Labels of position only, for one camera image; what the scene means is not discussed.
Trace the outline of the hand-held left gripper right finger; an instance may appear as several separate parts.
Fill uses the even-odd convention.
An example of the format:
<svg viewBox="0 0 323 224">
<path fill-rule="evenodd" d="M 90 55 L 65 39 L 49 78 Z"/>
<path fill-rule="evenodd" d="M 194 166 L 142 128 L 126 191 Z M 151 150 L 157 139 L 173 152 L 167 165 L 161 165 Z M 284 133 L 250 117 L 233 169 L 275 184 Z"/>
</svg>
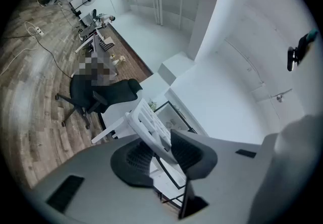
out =
<svg viewBox="0 0 323 224">
<path fill-rule="evenodd" d="M 179 219 L 184 219 L 208 206 L 195 195 L 192 181 L 206 178 L 218 162 L 216 152 L 210 147 L 190 138 L 187 134 L 171 130 L 171 152 L 186 176 L 185 192 Z"/>
</svg>

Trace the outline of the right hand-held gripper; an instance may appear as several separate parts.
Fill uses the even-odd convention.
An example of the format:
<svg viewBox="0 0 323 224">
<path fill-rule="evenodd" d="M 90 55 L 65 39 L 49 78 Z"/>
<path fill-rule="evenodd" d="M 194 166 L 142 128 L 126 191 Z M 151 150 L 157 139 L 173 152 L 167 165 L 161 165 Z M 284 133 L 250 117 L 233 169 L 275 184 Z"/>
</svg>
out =
<svg viewBox="0 0 323 224">
<path fill-rule="evenodd" d="M 311 44 L 316 40 L 318 31 L 316 29 L 310 30 L 307 34 L 299 39 L 298 46 L 289 47 L 287 51 L 287 70 L 291 72 L 294 64 L 299 65 L 305 55 L 308 53 Z"/>
</svg>

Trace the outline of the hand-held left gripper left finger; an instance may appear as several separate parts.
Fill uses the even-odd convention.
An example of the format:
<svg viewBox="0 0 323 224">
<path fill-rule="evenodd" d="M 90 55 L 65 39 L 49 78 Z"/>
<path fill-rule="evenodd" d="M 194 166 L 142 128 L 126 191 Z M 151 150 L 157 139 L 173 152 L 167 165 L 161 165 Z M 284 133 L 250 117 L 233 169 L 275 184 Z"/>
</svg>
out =
<svg viewBox="0 0 323 224">
<path fill-rule="evenodd" d="M 119 149 L 111 156 L 114 174 L 132 187 L 152 188 L 150 164 L 154 152 L 141 139 L 136 139 Z"/>
</svg>

